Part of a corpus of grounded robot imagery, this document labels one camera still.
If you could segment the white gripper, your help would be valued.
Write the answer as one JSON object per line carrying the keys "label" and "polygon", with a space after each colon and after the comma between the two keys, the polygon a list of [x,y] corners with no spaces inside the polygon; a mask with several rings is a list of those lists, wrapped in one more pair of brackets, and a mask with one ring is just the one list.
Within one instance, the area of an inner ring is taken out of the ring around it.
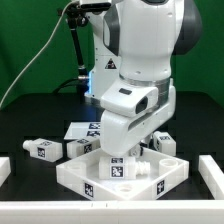
{"label": "white gripper", "polygon": [[160,95],[158,88],[157,104],[135,117],[122,116],[104,109],[100,131],[102,150],[112,156],[123,156],[173,116],[175,103],[176,90],[169,83],[163,95]]}

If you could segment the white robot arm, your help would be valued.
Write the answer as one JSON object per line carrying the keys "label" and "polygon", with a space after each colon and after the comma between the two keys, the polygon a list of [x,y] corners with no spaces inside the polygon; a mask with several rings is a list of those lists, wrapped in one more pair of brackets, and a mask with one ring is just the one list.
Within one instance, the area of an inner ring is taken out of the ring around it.
{"label": "white robot arm", "polygon": [[173,116],[170,60],[196,45],[201,16],[194,0],[81,0],[81,7],[95,47],[86,96],[104,109],[102,150],[122,156]]}

